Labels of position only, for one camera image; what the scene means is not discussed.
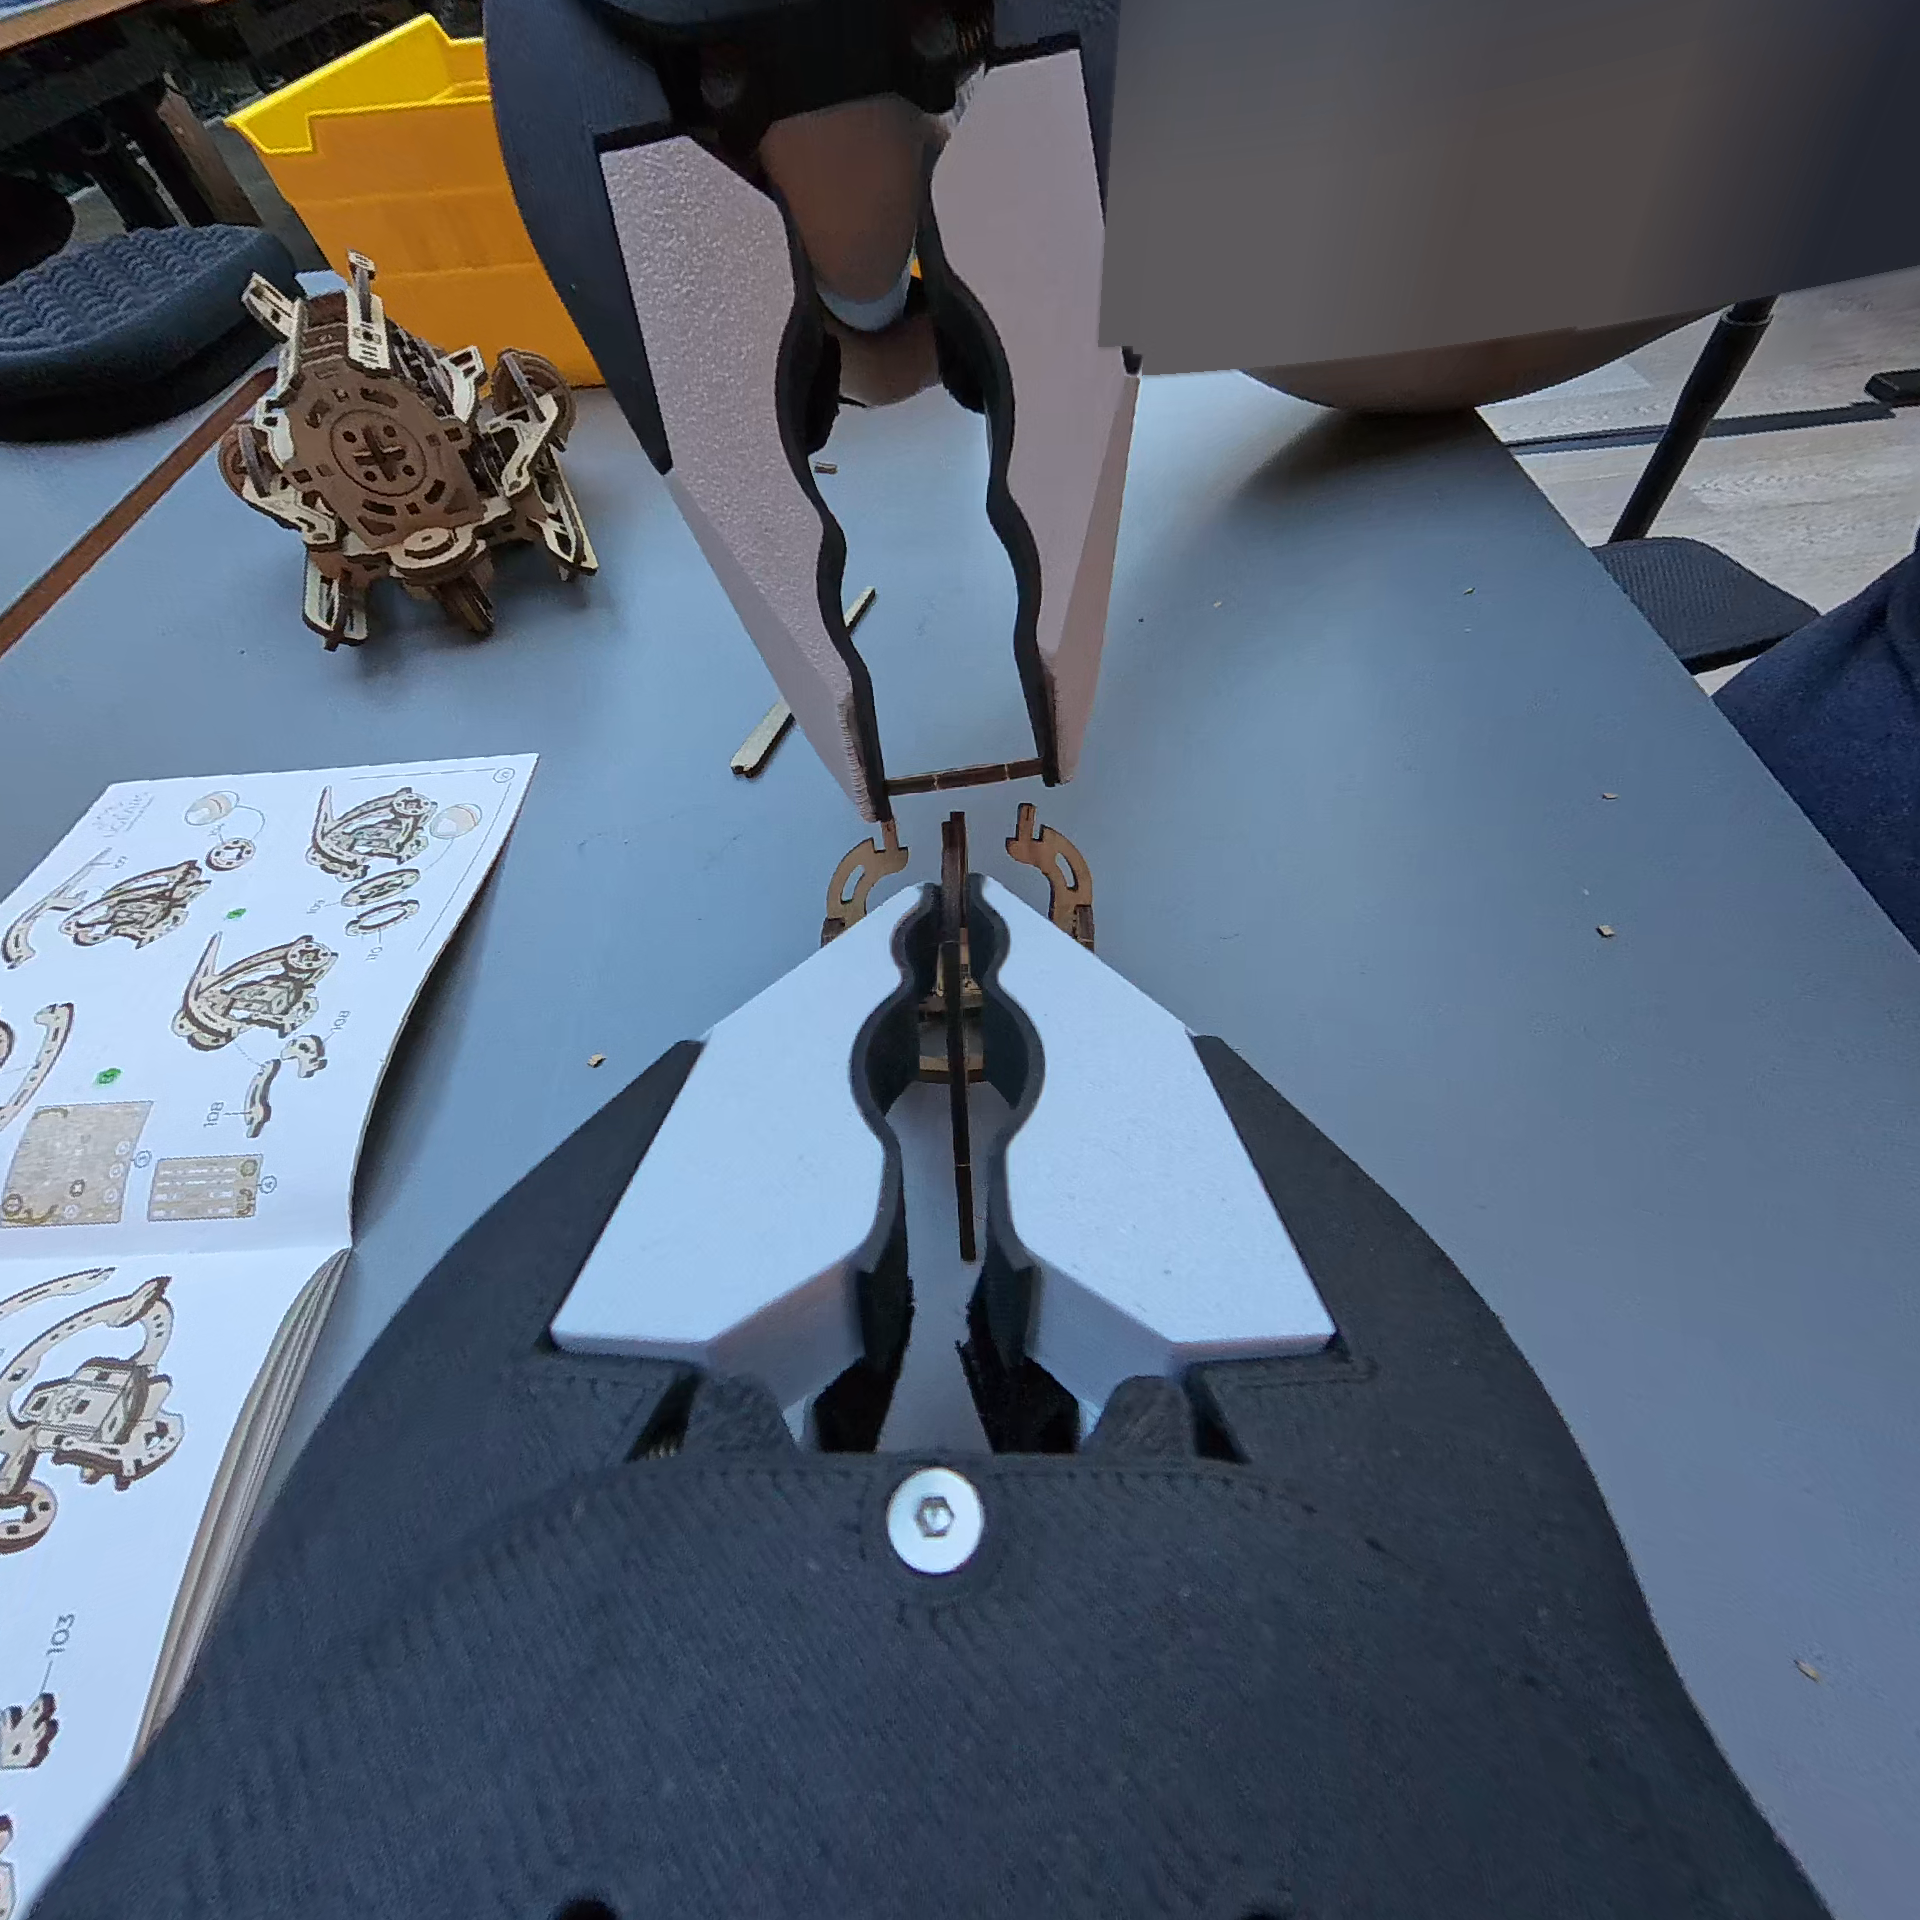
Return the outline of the person's navy clothing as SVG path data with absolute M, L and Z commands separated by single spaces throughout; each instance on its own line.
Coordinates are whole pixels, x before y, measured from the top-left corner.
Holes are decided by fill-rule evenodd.
M 1713 701 L 1918 943 L 1918 554 L 1747 663 Z

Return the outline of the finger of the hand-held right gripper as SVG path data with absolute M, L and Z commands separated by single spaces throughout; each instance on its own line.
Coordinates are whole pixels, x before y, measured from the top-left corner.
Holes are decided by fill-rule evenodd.
M 918 262 L 989 431 L 1014 660 L 1048 785 L 1077 770 L 1112 589 L 1137 377 L 1096 340 L 1103 210 L 1077 49 L 989 67 L 927 167 Z
M 691 138 L 601 167 L 667 489 L 802 733 L 859 815 L 887 820 L 873 684 L 842 620 L 848 549 L 802 435 L 825 337 L 783 206 Z

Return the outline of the person's right hand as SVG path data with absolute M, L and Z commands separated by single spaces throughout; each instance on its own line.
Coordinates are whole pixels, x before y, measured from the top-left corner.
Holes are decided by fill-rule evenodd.
M 841 402 L 881 407 L 943 383 L 937 334 L 923 311 L 904 314 L 883 329 L 856 329 L 826 316 L 825 329 L 839 345 Z

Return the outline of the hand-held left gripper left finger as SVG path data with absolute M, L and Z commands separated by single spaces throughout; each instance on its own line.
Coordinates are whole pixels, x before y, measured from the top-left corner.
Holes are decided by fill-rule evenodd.
M 939 895 L 901 892 L 703 1039 L 551 1324 L 571 1353 L 683 1359 L 877 1446 L 913 1314 L 901 1145 Z

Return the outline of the black mesh cushion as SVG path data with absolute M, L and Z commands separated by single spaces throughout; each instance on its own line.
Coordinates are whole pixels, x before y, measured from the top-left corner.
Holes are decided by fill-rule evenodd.
M 286 245 L 255 226 L 123 231 L 1 287 L 1 438 L 83 441 L 173 418 L 278 345 L 242 295 L 297 293 Z

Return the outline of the large wooden mechanical model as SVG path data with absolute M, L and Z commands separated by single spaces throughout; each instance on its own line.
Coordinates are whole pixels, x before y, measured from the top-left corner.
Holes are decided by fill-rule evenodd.
M 245 307 L 281 337 L 275 382 L 227 429 L 233 493 L 298 530 L 304 625 L 327 650 L 368 638 L 368 589 L 393 579 L 489 636 L 490 549 L 534 542 L 561 581 L 594 573 L 559 469 L 576 418 L 534 353 L 441 353 L 385 317 L 374 266 L 350 253 L 343 293 L 289 300 L 250 277 Z

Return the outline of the small wooden model assembly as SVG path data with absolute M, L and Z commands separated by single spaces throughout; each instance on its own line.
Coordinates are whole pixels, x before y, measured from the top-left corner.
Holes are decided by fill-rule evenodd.
M 1046 881 L 1046 918 L 1080 946 L 1093 950 L 1095 910 L 1093 875 L 1080 850 L 1063 833 L 1038 820 L 1032 802 L 1016 810 L 1014 833 L 1006 838 L 1009 859 L 1041 873 Z M 877 838 L 851 845 L 831 873 L 826 910 L 822 917 L 822 943 L 830 943 L 869 911 L 873 885 L 897 875 L 906 866 L 906 850 L 897 842 L 897 828 L 887 822 Z M 960 929 L 955 961 L 935 957 L 931 990 L 918 1006 L 918 1082 L 943 1085 L 951 1079 L 949 1012 L 957 1007 L 955 1022 L 965 1039 L 966 1079 L 985 1075 L 985 1046 L 981 1038 L 982 993 L 973 979 L 968 932 Z

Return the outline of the yellow storage bin stack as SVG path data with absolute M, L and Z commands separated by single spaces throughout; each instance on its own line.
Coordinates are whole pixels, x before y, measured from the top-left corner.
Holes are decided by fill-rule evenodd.
M 227 125 L 336 273 L 374 262 L 387 317 L 435 347 L 514 347 L 601 383 L 536 261 L 499 157 L 479 39 L 416 17 Z

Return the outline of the open instruction booklet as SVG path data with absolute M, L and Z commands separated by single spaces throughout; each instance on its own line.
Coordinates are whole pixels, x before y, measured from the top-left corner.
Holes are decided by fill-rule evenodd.
M 3 1915 L 185 1685 L 534 767 L 113 785 L 3 901 Z

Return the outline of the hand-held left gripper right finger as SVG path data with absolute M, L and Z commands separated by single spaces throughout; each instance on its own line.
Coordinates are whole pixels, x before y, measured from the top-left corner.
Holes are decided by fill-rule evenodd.
M 961 1359 L 995 1451 L 1069 1451 L 1126 1379 L 1318 1353 L 1335 1324 L 1185 1027 L 995 881 L 966 885 L 986 1233 Z

